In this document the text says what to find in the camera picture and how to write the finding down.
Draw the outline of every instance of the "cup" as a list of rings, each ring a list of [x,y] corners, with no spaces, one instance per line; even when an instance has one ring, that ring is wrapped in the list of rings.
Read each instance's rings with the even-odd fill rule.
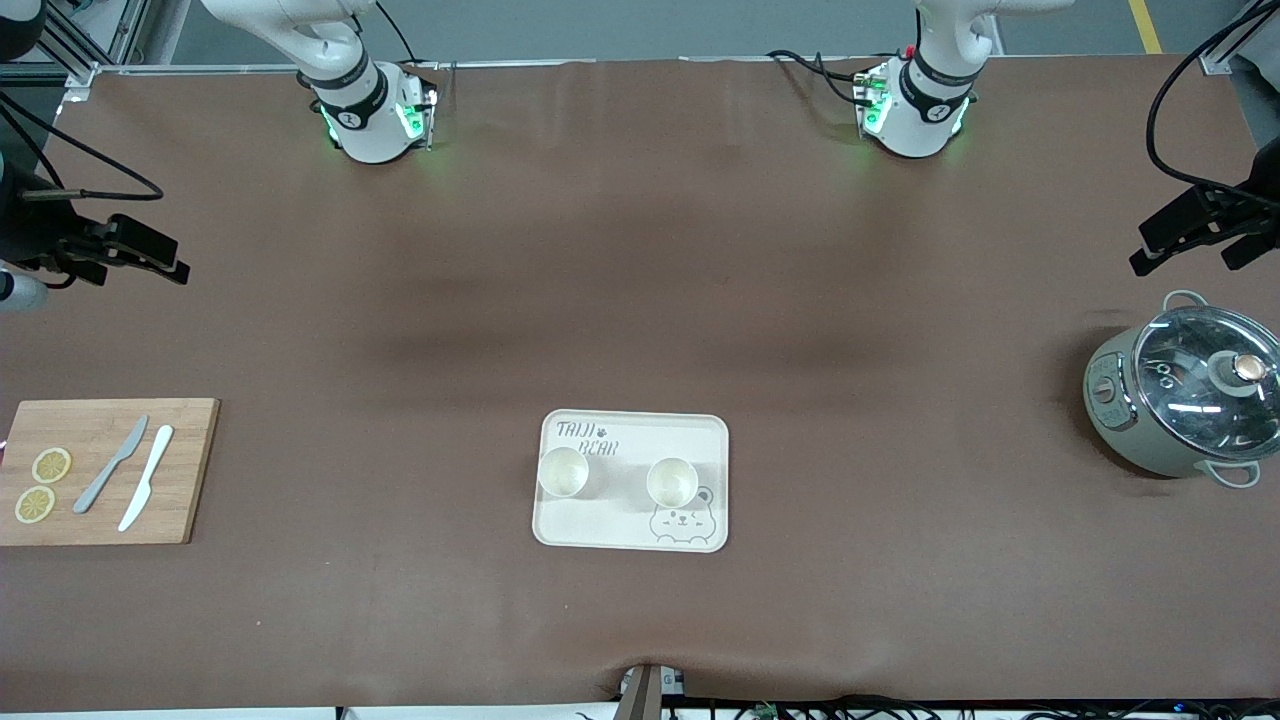
[[[649,468],[645,478],[649,497],[663,507],[684,507],[698,495],[698,470],[687,460],[667,457]]]
[[[582,492],[590,474],[586,456],[572,447],[549,450],[538,461],[538,484],[554,497],[573,497]]]

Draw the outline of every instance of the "pot handle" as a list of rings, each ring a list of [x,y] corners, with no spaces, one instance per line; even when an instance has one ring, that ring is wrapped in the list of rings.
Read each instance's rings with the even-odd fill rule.
[[[1217,471],[1219,468],[1222,468],[1222,469],[1233,468],[1233,469],[1244,469],[1244,470],[1248,470],[1249,471],[1249,479],[1245,480],[1245,482],[1243,482],[1243,483],[1233,483],[1231,480],[1224,478],[1221,475],[1221,473]],[[1196,464],[1196,469],[1199,470],[1201,473],[1204,473],[1206,475],[1213,478],[1219,483],[1221,483],[1221,484],[1224,484],[1224,486],[1226,486],[1229,488],[1233,488],[1233,489],[1251,488],[1251,487],[1258,484],[1258,478],[1262,477],[1262,470],[1258,468],[1258,464],[1256,461],[1254,462],[1215,462],[1212,460],[1201,460],[1199,462]]]
[[[1194,305],[1208,305],[1208,300],[1204,300],[1204,296],[1198,292],[1190,290],[1175,290],[1165,296],[1165,301],[1161,304],[1161,310],[1169,310],[1169,301],[1175,297],[1185,297]]]

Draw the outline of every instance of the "tray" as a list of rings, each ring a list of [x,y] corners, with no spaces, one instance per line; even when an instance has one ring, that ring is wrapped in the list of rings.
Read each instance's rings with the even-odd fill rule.
[[[728,427],[714,415],[556,410],[543,420],[539,457],[581,452],[590,474],[573,497],[534,482],[534,537],[549,546],[716,552],[728,541]],[[671,510],[649,497],[646,477],[678,457],[698,470],[698,492]]]

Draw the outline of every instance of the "knife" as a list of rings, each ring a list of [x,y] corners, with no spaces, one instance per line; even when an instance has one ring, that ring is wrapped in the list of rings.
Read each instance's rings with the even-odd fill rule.
[[[142,509],[146,507],[147,500],[151,500],[151,475],[156,471],[156,465],[160,464],[160,457],[164,455],[166,447],[169,447],[169,439],[173,437],[173,425],[160,425],[156,430],[156,439],[151,443],[151,456],[147,457],[147,466],[142,470],[142,479],[138,480],[138,489],[133,491],[133,500],[129,501],[129,509],[124,511],[124,518],[120,519],[120,527],[115,528],[119,532],[129,529],[129,525],[138,519]]]
[[[124,438],[124,445],[120,450],[115,451],[115,457],[102,468],[102,471],[97,474],[97,478],[90,483],[84,492],[76,500],[76,505],[72,507],[72,512],[77,515],[83,515],[88,512],[88,509],[93,506],[93,501],[97,500],[97,495],[102,492],[102,486],[106,484],[106,479],[111,477],[115,471],[115,466],[124,462],[133,455],[133,451],[138,448],[138,443],[142,442],[142,433],[147,430],[147,416],[143,415],[138,418],[138,423],[133,425],[133,432],[129,437]]]

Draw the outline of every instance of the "brown tablecloth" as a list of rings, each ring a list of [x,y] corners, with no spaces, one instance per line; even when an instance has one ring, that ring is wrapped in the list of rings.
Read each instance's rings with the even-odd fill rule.
[[[168,196],[81,210],[173,234],[191,286],[0,319],[0,411],[223,411],[189,546],[0,551],[0,708],[581,701],[640,661],[753,698],[1280,694],[1280,465],[1153,479],[1079,398],[1171,288],[1280,327],[1280,258],[1128,268],[1181,191],[1142,135],[1172,64],[993,61],[919,161],[765,63],[462,70],[385,167],[288,76],[100,77],[63,127]],[[1169,159],[1243,178],[1235,108],[1188,77]],[[557,407],[722,416],[728,544],[535,542]]]

